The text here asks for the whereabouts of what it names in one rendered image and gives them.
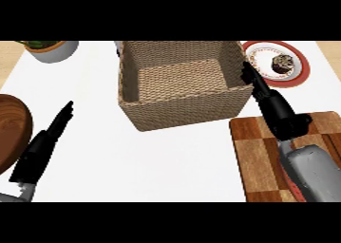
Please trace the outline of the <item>dark chocolate cupcake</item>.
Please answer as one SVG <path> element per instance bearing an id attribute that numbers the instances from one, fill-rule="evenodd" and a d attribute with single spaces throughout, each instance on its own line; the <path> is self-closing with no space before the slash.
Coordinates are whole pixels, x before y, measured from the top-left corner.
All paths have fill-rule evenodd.
<path id="1" fill-rule="evenodd" d="M 288 73 L 293 69 L 293 66 L 295 66 L 293 59 L 289 55 L 279 54 L 271 58 L 270 67 L 276 73 L 279 74 Z"/>

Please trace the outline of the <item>grey plant pot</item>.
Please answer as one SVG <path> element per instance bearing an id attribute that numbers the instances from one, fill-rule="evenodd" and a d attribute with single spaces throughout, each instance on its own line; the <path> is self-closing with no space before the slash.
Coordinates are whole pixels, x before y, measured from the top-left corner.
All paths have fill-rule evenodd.
<path id="1" fill-rule="evenodd" d="M 74 54 L 77 41 L 18 41 L 34 58 L 46 64 L 66 60 Z"/>

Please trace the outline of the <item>tan wicker basket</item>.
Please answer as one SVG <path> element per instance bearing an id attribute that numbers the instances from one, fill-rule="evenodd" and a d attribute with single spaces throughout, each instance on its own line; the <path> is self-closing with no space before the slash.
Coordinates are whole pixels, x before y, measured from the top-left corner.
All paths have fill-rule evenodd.
<path id="1" fill-rule="evenodd" d="M 118 105 L 139 131 L 236 117 L 252 85 L 237 41 L 122 41 Z"/>

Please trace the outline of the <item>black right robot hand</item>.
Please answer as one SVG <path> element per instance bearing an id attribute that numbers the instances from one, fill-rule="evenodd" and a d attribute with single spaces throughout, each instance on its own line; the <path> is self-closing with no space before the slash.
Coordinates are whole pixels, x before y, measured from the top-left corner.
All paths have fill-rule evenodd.
<path id="1" fill-rule="evenodd" d="M 308 132 L 311 117 L 304 113 L 295 113 L 280 93 L 270 89 L 249 62 L 242 63 L 242 80 L 246 84 L 252 84 L 251 95 L 276 139 L 283 141 L 304 136 Z"/>

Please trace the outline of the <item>red and white plate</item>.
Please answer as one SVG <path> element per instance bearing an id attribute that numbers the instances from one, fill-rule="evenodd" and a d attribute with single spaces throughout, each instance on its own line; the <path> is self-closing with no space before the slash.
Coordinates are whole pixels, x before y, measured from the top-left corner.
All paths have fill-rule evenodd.
<path id="1" fill-rule="evenodd" d="M 301 52 L 282 41 L 246 41 L 242 49 L 248 62 L 273 87 L 295 87 L 310 74 L 308 61 Z"/>

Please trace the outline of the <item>checkered wooden cutting board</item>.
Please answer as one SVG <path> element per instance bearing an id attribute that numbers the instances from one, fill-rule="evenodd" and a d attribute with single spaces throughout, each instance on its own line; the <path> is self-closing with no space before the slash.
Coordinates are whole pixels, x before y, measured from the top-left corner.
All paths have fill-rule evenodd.
<path id="1" fill-rule="evenodd" d="M 292 147 L 319 145 L 341 169 L 341 117 L 333 111 L 310 113 L 308 133 Z M 242 188 L 248 202 L 295 202 L 279 165 L 276 138 L 262 117 L 229 121 L 240 168 Z"/>

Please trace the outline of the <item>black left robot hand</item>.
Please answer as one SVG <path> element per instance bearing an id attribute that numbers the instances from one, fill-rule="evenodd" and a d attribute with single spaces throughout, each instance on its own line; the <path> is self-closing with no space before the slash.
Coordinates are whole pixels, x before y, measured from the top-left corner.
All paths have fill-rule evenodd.
<path id="1" fill-rule="evenodd" d="M 35 184 L 41 178 L 46 165 L 50 160 L 54 144 L 63 133 L 72 117 L 72 102 L 60 109 L 49 127 L 32 138 L 9 178 L 9 182 Z"/>

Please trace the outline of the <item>round brown wooden board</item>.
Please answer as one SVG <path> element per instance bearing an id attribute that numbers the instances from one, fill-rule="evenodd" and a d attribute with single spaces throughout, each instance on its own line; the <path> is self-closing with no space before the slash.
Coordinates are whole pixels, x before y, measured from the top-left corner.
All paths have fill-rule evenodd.
<path id="1" fill-rule="evenodd" d="M 13 165 L 32 134 L 26 105 L 12 95 L 0 94 L 0 175 Z"/>

